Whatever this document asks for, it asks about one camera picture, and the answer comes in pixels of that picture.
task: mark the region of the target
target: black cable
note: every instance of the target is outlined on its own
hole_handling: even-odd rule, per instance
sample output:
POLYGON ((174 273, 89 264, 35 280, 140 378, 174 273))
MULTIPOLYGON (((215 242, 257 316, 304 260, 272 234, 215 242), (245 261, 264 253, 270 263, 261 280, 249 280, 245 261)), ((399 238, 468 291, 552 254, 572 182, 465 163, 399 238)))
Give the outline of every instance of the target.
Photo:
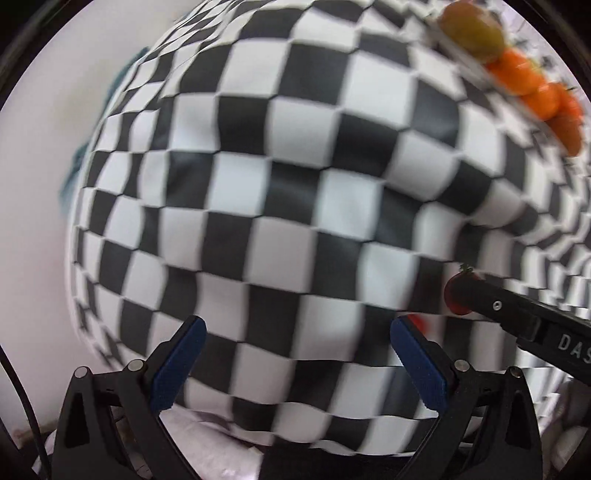
POLYGON ((50 480, 51 465, 49 463, 47 451, 45 450, 43 438, 41 437, 39 424, 37 423, 37 418, 35 416, 35 412, 33 411, 33 406, 31 405, 29 397, 27 397, 27 392, 25 392, 25 389, 23 388, 17 373, 14 371, 14 368, 12 367, 10 360, 8 359, 4 350, 2 349, 2 345, 0 345, 0 365, 2 365, 4 371, 8 375, 8 378, 12 382, 14 390, 17 392, 18 398, 21 400, 22 407, 25 410, 29 426, 31 427, 31 431, 33 433, 33 442, 35 442, 35 447, 37 447, 37 453, 39 454, 39 459, 41 461, 41 471, 45 472, 46 478, 50 480))

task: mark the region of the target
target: black and white checkered cloth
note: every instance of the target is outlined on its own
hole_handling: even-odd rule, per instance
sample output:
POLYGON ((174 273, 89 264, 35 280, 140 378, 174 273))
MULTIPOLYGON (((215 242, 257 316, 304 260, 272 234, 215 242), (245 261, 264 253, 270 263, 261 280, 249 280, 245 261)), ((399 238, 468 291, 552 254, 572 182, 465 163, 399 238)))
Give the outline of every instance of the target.
POLYGON ((210 0, 130 70, 67 255, 76 328, 105 361, 198 314, 179 403, 253 443, 343 454, 414 451, 434 421, 389 345, 400 312, 425 313, 452 358, 524 367, 534 401, 561 381, 441 291, 467 262, 588 318, 589 180, 410 41, 407 8, 210 0))

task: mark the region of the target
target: white wall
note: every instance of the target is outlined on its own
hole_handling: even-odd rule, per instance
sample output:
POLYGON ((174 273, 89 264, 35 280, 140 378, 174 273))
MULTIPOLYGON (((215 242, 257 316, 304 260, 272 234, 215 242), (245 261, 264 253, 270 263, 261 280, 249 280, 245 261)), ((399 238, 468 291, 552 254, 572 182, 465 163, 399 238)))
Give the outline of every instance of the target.
MULTIPOLYGON (((0 343, 41 424, 57 419, 76 367, 102 368, 68 318, 58 190, 117 72, 199 2, 94 0, 47 44, 0 111, 0 343)), ((0 417, 10 432, 28 428, 3 371, 0 417)))

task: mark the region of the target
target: orange tomato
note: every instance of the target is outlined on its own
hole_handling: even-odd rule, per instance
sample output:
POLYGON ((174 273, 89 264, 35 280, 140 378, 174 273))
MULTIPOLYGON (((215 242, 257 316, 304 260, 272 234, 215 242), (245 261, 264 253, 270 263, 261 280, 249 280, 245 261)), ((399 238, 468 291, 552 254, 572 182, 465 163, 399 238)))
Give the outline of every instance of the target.
POLYGON ((485 67, 513 95, 534 93, 545 82, 528 58, 514 48, 506 49, 501 58, 485 67))
POLYGON ((583 109, 577 99, 561 83, 552 84, 558 95, 558 112, 572 116, 578 123, 583 123, 583 109))
POLYGON ((546 122, 569 154, 569 157, 579 155, 583 147, 583 138, 577 119, 565 113, 559 113, 546 122))
POLYGON ((521 101, 543 122, 556 115, 560 106, 558 91, 552 84, 546 82, 540 85, 534 93, 522 96, 521 101))

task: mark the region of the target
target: blue gripper pad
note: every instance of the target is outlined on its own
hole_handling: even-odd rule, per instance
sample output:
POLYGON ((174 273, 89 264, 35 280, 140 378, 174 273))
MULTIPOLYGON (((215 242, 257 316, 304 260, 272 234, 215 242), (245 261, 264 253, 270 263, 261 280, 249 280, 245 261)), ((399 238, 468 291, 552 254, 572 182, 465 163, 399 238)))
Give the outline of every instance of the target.
POLYGON ((158 414, 173 406, 174 399, 201 353, 207 336, 203 319, 194 318, 194 323, 177 342, 158 373, 154 376, 150 391, 150 409, 158 414))
POLYGON ((412 331, 399 317, 390 325, 390 343, 406 368, 427 408, 443 413, 447 410, 447 382, 412 331))

